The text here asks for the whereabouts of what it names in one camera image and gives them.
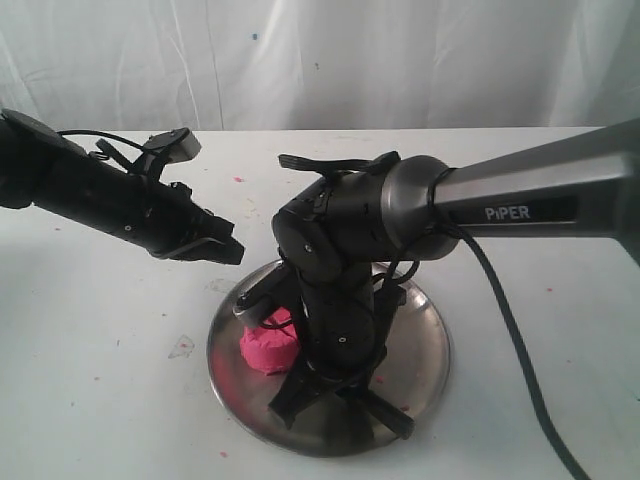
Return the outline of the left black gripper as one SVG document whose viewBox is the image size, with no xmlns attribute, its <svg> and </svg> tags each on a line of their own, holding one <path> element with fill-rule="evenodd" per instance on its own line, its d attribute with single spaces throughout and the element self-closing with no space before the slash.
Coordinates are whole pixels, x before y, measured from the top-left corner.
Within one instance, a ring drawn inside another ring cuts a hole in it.
<svg viewBox="0 0 640 480">
<path fill-rule="evenodd" d="M 240 265 L 245 248 L 233 229 L 232 222 L 194 203 L 186 185 L 148 184 L 119 238 L 157 259 Z"/>
</svg>

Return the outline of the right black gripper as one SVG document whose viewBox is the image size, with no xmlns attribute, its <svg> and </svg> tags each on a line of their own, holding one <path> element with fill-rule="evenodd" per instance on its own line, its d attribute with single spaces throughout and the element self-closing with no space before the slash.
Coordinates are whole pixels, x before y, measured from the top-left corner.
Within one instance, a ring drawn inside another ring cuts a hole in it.
<svg viewBox="0 0 640 480">
<path fill-rule="evenodd" d="M 386 340 L 405 290 L 370 269 L 346 269 L 325 282 L 297 274 L 300 300 L 294 325 L 301 352 L 268 409 L 285 428 L 322 395 L 344 391 L 350 438 L 375 440 L 364 400 L 374 369 L 386 356 Z"/>
</svg>

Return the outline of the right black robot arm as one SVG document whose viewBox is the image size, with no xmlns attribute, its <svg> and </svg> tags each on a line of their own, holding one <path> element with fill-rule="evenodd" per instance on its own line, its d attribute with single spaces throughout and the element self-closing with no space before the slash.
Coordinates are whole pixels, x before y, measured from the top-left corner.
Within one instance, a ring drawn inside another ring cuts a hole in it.
<svg viewBox="0 0 640 480">
<path fill-rule="evenodd" d="M 477 237 L 608 237 L 639 253 L 639 124 L 627 121 L 462 168 L 389 152 L 368 161 L 281 155 L 318 179 L 273 217 L 298 283 L 289 305 L 301 344 L 270 410 L 286 426 L 339 395 L 401 437 L 413 421 L 368 387 L 405 297 L 388 270 L 437 260 Z"/>
</svg>

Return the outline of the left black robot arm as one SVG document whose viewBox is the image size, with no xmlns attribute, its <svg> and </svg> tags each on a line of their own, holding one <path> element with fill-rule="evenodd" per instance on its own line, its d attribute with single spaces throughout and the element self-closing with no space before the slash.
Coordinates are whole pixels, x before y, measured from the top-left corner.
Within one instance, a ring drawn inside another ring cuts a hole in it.
<svg viewBox="0 0 640 480">
<path fill-rule="evenodd" d="M 191 189 L 164 184 L 169 164 L 190 161 L 201 145 L 188 128 L 151 136 L 129 161 L 99 134 L 88 152 L 21 112 L 1 112 L 1 205 L 36 206 L 145 249 L 158 259 L 238 265 L 244 248 L 232 222 L 198 206 Z"/>
</svg>

